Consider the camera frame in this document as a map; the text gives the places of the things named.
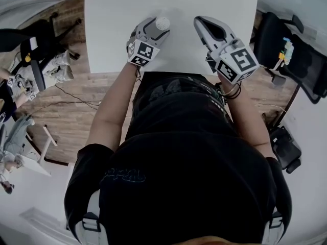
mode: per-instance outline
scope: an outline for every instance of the white desk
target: white desk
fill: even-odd
[[[86,44],[90,70],[120,71],[127,61],[126,41],[142,20],[165,16],[171,33],[144,71],[178,71],[212,75],[204,61],[207,49],[193,19],[210,16],[228,24],[249,43],[257,0],[85,0]]]

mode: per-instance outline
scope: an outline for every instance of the perforated white ball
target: perforated white ball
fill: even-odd
[[[164,30],[167,30],[170,26],[170,21],[168,18],[166,17],[160,17],[157,19],[157,21],[155,22],[155,26],[161,30],[161,31],[164,31]]]

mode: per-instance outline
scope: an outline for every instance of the white sneaker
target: white sneaker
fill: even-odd
[[[69,51],[66,50],[66,52],[56,55],[52,60],[51,63],[54,66],[59,66],[59,65],[70,65],[71,64],[71,58],[69,56]]]
[[[60,70],[53,75],[58,83],[71,81],[74,79],[73,72],[70,66],[61,65]]]

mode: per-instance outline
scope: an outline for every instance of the white marker cube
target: white marker cube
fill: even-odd
[[[144,67],[159,53],[160,49],[136,39],[129,45],[128,62]]]
[[[215,61],[215,70],[224,75],[231,84],[248,78],[259,67],[254,53],[248,46],[221,54]]]

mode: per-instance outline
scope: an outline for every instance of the black buckle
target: black buckle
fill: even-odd
[[[270,229],[276,229],[279,228],[283,223],[283,217],[282,215],[277,211],[273,213],[272,219],[269,222],[269,228]]]
[[[91,229],[91,228],[86,227],[84,224],[89,224],[89,223],[85,223],[84,219],[92,219],[93,221],[96,221],[97,228]],[[83,226],[84,230],[86,230],[86,231],[101,232],[99,218],[92,212],[88,212],[88,213],[84,214],[83,220],[82,220],[82,226]]]

